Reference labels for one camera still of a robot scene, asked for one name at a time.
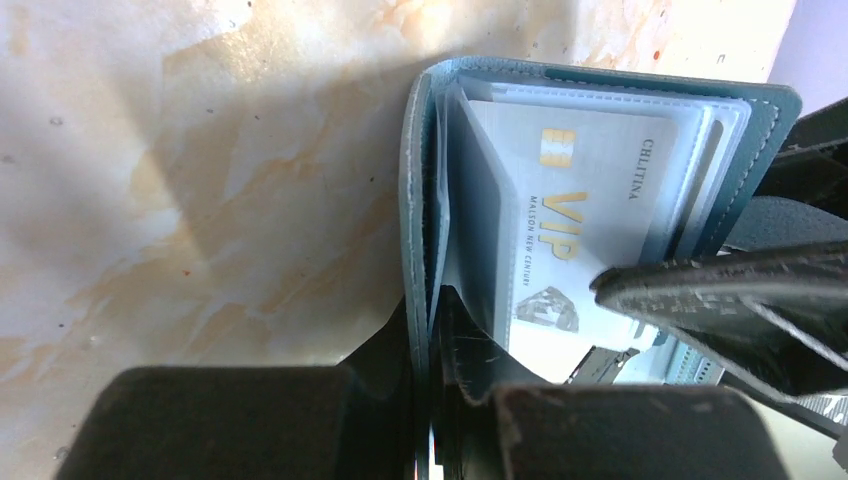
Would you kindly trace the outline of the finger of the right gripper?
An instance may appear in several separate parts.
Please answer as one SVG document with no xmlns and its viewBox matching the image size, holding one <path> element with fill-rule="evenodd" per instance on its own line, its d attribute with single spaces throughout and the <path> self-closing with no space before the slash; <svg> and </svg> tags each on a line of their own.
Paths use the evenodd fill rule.
<svg viewBox="0 0 848 480">
<path fill-rule="evenodd" d="M 775 400 L 847 391 L 844 241 L 611 268 L 590 289 Z"/>
</svg>

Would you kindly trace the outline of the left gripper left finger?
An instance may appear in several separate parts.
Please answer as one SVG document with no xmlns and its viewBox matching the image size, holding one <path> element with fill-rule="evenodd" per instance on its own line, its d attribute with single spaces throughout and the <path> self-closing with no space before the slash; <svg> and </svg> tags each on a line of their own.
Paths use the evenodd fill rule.
<svg viewBox="0 0 848 480">
<path fill-rule="evenodd" d="M 427 331 L 402 301 L 332 366 L 138 367 L 98 395 L 61 479 L 409 479 Z"/>
</svg>

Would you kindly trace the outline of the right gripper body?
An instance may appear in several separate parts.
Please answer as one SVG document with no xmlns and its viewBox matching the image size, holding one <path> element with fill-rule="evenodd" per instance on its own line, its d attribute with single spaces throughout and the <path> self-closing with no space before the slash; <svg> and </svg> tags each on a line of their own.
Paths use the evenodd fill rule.
<svg viewBox="0 0 848 480">
<path fill-rule="evenodd" d="M 847 257 L 847 101 L 801 118 L 724 241 L 724 255 L 800 247 Z"/>
</svg>

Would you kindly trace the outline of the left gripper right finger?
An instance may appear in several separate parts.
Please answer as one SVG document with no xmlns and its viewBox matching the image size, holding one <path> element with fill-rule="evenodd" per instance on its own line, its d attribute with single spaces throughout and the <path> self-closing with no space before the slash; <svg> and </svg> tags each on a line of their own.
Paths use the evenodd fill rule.
<svg viewBox="0 0 848 480">
<path fill-rule="evenodd" d="M 527 387 L 495 395 L 509 479 L 785 479 L 760 416 L 720 387 Z"/>
</svg>

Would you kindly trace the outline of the silver VIP card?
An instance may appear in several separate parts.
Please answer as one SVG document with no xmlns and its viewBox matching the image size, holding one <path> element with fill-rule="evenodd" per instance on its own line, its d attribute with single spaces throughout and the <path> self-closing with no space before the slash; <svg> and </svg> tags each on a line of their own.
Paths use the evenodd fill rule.
<svg viewBox="0 0 848 480">
<path fill-rule="evenodd" d="M 514 353 L 598 346 L 644 351 L 658 331 L 599 307 L 590 285 L 667 241 L 661 178 L 676 123 L 658 116 L 474 100 L 507 175 L 514 220 L 506 342 Z"/>
</svg>

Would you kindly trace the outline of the blue card holder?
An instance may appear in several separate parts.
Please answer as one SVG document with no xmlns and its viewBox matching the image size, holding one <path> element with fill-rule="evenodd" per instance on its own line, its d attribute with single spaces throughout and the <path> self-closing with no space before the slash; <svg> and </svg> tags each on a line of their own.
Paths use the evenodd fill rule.
<svg viewBox="0 0 848 480">
<path fill-rule="evenodd" d="M 470 104 L 474 100 L 658 116 L 678 128 L 674 163 L 638 168 L 661 178 L 674 207 L 664 214 L 667 241 L 646 247 L 635 264 L 716 252 L 751 201 L 801 110 L 789 87 L 613 70 L 497 57 L 440 62 L 415 81 L 402 134 L 401 211 L 407 300 L 421 307 L 433 342 L 447 324 L 437 308 L 456 293 L 478 328 L 465 367 L 513 361 L 551 383 L 714 384 L 720 368 L 667 330 L 652 347 L 598 346 L 514 353 L 506 342 L 507 296 L 515 218 L 502 163 Z"/>
</svg>

